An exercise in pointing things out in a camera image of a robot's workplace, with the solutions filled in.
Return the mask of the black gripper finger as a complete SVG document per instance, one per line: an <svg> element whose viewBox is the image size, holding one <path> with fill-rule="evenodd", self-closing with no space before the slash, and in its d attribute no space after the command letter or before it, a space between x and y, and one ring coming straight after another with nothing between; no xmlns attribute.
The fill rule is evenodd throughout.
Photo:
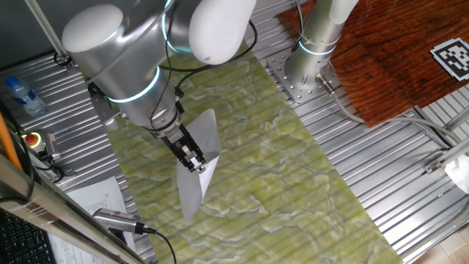
<svg viewBox="0 0 469 264"><path fill-rule="evenodd" d="M195 147L193 150L188 148L186 150L186 155L197 155L198 159L200 161L200 167L196 171L204 171L205 170L206 161L204 159L203 152L201 151L201 149L199 147Z"/></svg>
<svg viewBox="0 0 469 264"><path fill-rule="evenodd" d="M179 162L189 171L194 172L200 167L200 161L197 155L184 155Z"/></svg>

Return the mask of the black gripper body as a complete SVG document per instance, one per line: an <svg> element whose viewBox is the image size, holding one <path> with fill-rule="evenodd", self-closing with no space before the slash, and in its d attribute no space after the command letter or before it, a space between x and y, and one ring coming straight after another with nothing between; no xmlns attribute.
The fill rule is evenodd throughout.
<svg viewBox="0 0 469 264"><path fill-rule="evenodd" d="M183 124L173 127L161 139L178 160L198 157L198 145Z"/></svg>

